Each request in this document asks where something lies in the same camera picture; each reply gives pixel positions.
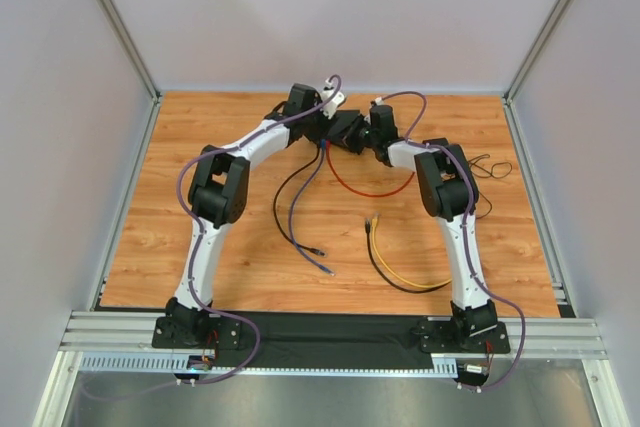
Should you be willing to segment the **black network switch box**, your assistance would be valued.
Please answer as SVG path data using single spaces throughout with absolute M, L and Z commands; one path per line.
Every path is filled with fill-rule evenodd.
M 357 110 L 337 111 L 331 119 L 325 139 L 331 144 L 343 147 L 353 145 L 362 119 L 362 114 Z

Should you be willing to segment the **black power adapter with cord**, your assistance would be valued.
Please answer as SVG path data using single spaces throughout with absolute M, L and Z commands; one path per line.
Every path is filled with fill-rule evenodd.
M 509 160 L 492 161 L 490 152 L 474 155 L 467 160 L 467 163 L 476 180 L 502 180 L 514 170 L 513 163 Z M 478 188 L 478 195 L 479 204 L 476 208 L 476 219 L 480 220 L 492 213 L 494 205 L 481 188 Z

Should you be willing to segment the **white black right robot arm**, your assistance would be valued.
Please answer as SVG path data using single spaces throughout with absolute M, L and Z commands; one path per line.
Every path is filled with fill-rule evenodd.
M 436 219 L 445 241 L 456 329 L 462 337 L 473 337 L 493 328 L 495 306 L 480 287 L 484 277 L 475 234 L 479 192 L 461 146 L 402 138 L 389 105 L 374 105 L 368 115 L 356 110 L 338 112 L 328 142 L 356 154 L 368 148 L 384 165 L 416 175 L 421 202 Z

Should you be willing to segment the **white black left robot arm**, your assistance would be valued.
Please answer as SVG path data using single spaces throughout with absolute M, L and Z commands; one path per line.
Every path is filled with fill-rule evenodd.
M 222 147 L 205 146 L 181 169 L 176 196 L 191 218 L 191 241 L 180 283 L 156 321 L 155 348 L 206 345 L 216 328 L 213 277 L 226 237 L 246 208 L 251 171 L 301 137 L 319 134 L 345 100 L 337 75 L 321 91 L 296 84 L 248 134 Z

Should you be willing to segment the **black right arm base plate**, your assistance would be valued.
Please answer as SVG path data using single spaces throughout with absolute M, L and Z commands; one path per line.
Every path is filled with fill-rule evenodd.
M 511 352 L 504 322 L 478 334 L 465 336 L 450 317 L 424 317 L 410 331 L 424 353 L 508 354 Z

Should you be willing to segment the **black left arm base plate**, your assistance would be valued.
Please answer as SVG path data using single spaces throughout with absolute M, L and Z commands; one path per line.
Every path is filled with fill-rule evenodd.
M 156 320 L 151 345 L 157 349 L 236 350 L 242 333 L 241 325 L 229 318 L 195 315 L 165 315 Z

